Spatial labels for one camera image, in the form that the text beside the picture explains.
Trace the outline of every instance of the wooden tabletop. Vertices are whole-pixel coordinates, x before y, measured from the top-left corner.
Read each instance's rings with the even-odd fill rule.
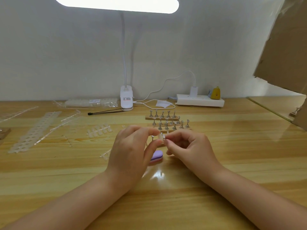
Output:
[[[276,97],[250,97],[257,104],[262,105],[269,111],[281,115],[293,121],[294,117],[289,114],[294,112],[297,107],[301,107],[306,99],[306,95],[300,96],[276,96]]]
[[[0,102],[0,116],[34,106],[39,108],[0,123],[0,127],[12,128],[0,146],[0,227],[104,171],[107,162],[99,156],[112,147],[123,126],[152,123],[145,120],[149,109],[140,105],[129,112],[95,116],[80,109],[75,125],[60,127],[27,152],[8,154],[46,112],[63,111],[52,127],[75,113],[51,102]],[[307,132],[244,98],[226,99],[224,108],[178,106],[176,114],[208,135],[224,166],[307,206]],[[109,123],[113,132],[88,138],[87,129],[103,123]],[[182,162],[164,155],[89,229],[238,230],[255,226]]]

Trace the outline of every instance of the forearm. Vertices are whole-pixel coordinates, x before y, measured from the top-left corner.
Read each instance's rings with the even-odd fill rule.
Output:
[[[114,190],[104,173],[62,197],[9,224],[4,230],[85,229],[123,193]]]
[[[307,229],[307,208],[227,169],[207,182],[261,230]]]

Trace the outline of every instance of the purple nail buffer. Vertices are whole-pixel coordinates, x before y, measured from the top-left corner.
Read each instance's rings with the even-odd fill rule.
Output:
[[[150,160],[150,163],[162,160],[163,152],[161,150],[157,150],[154,152],[153,157]]]

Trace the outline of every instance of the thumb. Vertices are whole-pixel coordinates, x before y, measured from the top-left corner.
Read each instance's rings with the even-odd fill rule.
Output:
[[[162,144],[162,140],[156,139],[148,145],[148,147],[144,151],[144,164],[147,166],[153,157],[154,152],[156,151],[157,147]]]
[[[169,139],[164,140],[164,144],[166,145],[168,152],[173,154],[177,158],[182,158],[182,155],[185,153],[185,149],[176,145],[173,141]]]

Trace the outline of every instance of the white led light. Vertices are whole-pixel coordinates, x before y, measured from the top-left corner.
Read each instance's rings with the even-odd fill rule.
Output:
[[[123,10],[172,14],[179,8],[178,0],[57,0],[69,7]]]

